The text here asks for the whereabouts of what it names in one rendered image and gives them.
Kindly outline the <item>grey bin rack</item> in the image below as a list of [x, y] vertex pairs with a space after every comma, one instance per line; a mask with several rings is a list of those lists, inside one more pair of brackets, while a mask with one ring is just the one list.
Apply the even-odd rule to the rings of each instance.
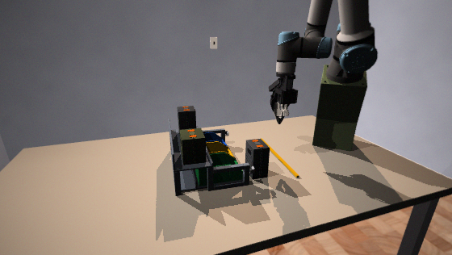
[[[213, 129], [213, 130], [203, 130], [203, 133], [214, 132], [220, 133], [220, 137], [222, 137], [225, 141], [225, 136], [228, 136], [229, 132], [222, 129]], [[227, 188], [233, 188], [238, 186], [248, 186], [249, 185], [249, 174], [255, 173], [255, 168], [252, 166], [250, 169], [249, 163], [244, 164], [236, 164], [236, 165], [224, 165], [213, 167], [213, 161], [206, 147], [206, 162], [184, 165], [182, 161], [181, 154], [181, 143], [180, 143], [180, 135], [179, 130], [171, 130], [170, 121], [169, 121], [169, 137], [170, 137], [170, 148], [171, 148], [171, 156], [172, 156], [172, 164], [173, 164], [173, 172], [174, 172], [174, 187], [175, 187], [175, 195], [182, 195], [183, 191], [188, 190], [198, 190], [207, 188], [208, 191], [211, 190], [221, 190]], [[172, 151], [173, 149], [173, 151]], [[207, 186], [199, 186], [199, 182], [196, 176], [196, 169], [204, 169], [207, 168]], [[243, 179], [231, 182], [221, 182], [214, 184], [214, 173], [225, 173], [231, 171], [243, 171]], [[194, 171], [194, 173], [193, 173]]]

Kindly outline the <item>yellow bin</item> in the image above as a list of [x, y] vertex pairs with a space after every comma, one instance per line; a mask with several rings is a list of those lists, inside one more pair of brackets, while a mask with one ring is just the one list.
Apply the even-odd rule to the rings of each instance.
[[219, 141], [206, 143], [206, 147], [207, 147], [209, 154], [227, 153], [229, 156], [231, 156], [235, 159], [235, 157], [232, 155], [232, 152], [230, 151], [230, 149], [227, 146], [225, 146], [224, 144], [221, 144]]

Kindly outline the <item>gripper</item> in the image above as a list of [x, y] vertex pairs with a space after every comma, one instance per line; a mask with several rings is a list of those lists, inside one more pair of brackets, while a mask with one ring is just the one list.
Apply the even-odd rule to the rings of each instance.
[[289, 115], [288, 106], [297, 103], [298, 90], [293, 89], [294, 73], [292, 75], [276, 73], [276, 76], [280, 77], [280, 84], [273, 89], [270, 105], [278, 124], [280, 124], [284, 117]]

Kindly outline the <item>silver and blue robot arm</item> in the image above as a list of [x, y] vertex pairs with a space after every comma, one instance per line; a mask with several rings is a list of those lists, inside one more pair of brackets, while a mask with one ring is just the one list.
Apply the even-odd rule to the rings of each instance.
[[[297, 58], [329, 58], [333, 40], [324, 37], [324, 33], [332, 2], [312, 0], [304, 37], [299, 37], [297, 31], [279, 34], [277, 73], [292, 75]], [[363, 78], [378, 58], [375, 29], [369, 22], [369, 0], [338, 0], [338, 6], [340, 23], [326, 76], [334, 82], [354, 83]]]

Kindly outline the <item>green open bin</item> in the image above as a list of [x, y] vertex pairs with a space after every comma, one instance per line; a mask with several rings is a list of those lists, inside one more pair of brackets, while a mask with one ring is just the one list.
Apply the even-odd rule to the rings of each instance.
[[[210, 154], [210, 156], [213, 161], [213, 167], [238, 164], [236, 159], [229, 156], [227, 153], [214, 153]], [[199, 182], [199, 186], [207, 186], [207, 168], [196, 169], [195, 172]], [[214, 173], [214, 183], [242, 180], [242, 178], [243, 178], [242, 170], [225, 173]]]

